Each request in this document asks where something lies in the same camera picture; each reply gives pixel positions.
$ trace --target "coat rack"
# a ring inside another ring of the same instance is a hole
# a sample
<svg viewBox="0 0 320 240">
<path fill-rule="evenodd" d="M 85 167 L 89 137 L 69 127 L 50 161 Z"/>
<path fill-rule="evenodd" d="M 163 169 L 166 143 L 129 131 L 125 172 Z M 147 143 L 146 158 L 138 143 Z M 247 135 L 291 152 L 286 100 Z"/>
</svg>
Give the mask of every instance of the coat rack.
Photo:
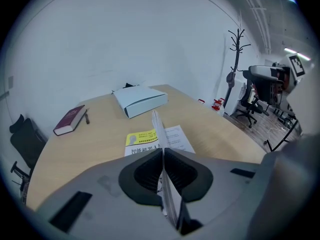
<svg viewBox="0 0 320 240">
<path fill-rule="evenodd" d="M 228 31 L 230 33 L 234 34 L 234 36 L 236 38 L 236 41 L 235 41 L 234 38 L 231 36 L 231 39 L 234 42 L 234 44 L 232 44 L 232 45 L 235 47 L 235 49 L 231 49 L 230 48 L 230 50 L 235 51 L 236 54 L 235 54 L 234 67 L 233 68 L 232 68 L 232 66 L 230 67 L 231 68 L 231 72 L 226 76 L 226 82 L 229 85 L 229 89 L 228 89 L 228 92 L 226 93 L 225 102 L 223 103 L 223 107 L 226 107 L 226 104 L 228 102 L 228 99 L 229 99 L 229 96 L 230 96 L 230 93 L 231 93 L 231 89 L 235 86 L 236 71 L 242 71 L 242 70 L 238 70 L 239 55 L 242 54 L 243 47 L 251 45 L 251 44 L 246 44 L 246 45 L 243 45 L 243 46 L 240 47 L 240 38 L 244 37 L 242 35 L 242 33 L 245 30 L 242 30 L 241 33 L 239 33 L 239 28 L 238 28 L 237 35 L 235 33 L 231 32 L 230 30 L 228 30 Z"/>
</svg>

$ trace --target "table top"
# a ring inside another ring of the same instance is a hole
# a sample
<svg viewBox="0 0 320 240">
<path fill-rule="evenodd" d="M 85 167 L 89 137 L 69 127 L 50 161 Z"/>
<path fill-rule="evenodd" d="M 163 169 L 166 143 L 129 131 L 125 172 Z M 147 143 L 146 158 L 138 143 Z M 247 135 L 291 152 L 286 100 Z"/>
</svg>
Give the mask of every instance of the table top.
<svg viewBox="0 0 320 240">
<path fill-rule="evenodd" d="M 180 125 L 197 156 L 262 161 L 265 151 L 212 109 L 169 85 L 152 88 L 168 94 L 168 103 L 156 108 L 164 127 Z M 52 134 L 36 163 L 26 200 L 32 210 L 86 169 L 123 157 L 128 134 L 153 129 L 152 111 L 129 119 L 112 94 L 82 104 L 88 108 L 90 124 L 82 119 L 75 131 Z"/>
</svg>

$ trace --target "box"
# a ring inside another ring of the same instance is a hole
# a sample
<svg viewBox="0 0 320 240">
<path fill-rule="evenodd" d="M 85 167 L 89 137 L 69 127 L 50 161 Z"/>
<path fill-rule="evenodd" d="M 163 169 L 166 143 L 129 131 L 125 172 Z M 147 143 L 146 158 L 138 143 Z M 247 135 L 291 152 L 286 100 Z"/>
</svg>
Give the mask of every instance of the box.
<svg viewBox="0 0 320 240">
<path fill-rule="evenodd" d="M 119 89 L 113 94 L 128 118 L 133 118 L 168 102 L 167 93 L 140 85 Z"/>
</svg>

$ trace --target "wooden floor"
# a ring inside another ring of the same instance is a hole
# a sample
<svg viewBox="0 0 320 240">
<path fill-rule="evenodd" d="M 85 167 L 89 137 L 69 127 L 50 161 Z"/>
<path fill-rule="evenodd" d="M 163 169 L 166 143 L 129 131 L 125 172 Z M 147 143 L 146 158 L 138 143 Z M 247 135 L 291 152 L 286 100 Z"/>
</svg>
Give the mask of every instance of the wooden floor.
<svg viewBox="0 0 320 240">
<path fill-rule="evenodd" d="M 263 106 L 263 109 L 267 108 L 267 105 L 260 103 Z M 240 110 L 245 111 L 246 109 L 241 106 L 240 104 L 237 107 Z M 236 115 L 240 114 L 241 112 L 237 111 L 231 116 L 224 114 L 224 118 L 228 121 L 233 123 L 236 127 L 241 129 L 245 134 L 247 134 L 251 139 L 253 139 L 260 147 L 262 147 L 266 152 L 270 152 L 268 144 L 264 145 L 264 141 L 269 139 L 271 142 L 272 148 L 274 148 L 282 138 L 287 134 L 289 131 L 279 120 L 278 117 L 273 113 L 273 107 L 269 107 L 267 112 L 269 116 L 265 115 L 264 113 L 258 114 L 254 113 L 251 114 L 256 120 L 256 124 L 253 124 L 252 121 L 252 128 L 249 128 L 249 120 L 245 116 L 240 116 L 236 118 Z M 293 141 L 299 138 L 298 127 L 294 129 L 290 135 L 288 136 L 288 141 Z M 280 147 L 278 147 L 277 151 L 281 150 L 286 143 L 282 143 Z"/>
</svg>

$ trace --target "red book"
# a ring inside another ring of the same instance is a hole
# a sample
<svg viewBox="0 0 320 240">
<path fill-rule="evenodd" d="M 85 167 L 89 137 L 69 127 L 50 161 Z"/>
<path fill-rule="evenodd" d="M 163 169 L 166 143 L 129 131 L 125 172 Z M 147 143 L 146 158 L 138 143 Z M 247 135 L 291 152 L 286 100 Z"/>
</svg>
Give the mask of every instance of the red book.
<svg viewBox="0 0 320 240">
<path fill-rule="evenodd" d="M 75 107 L 68 111 L 60 122 L 53 129 L 55 135 L 59 136 L 62 134 L 73 132 L 79 124 L 81 118 L 86 113 L 85 105 Z"/>
</svg>

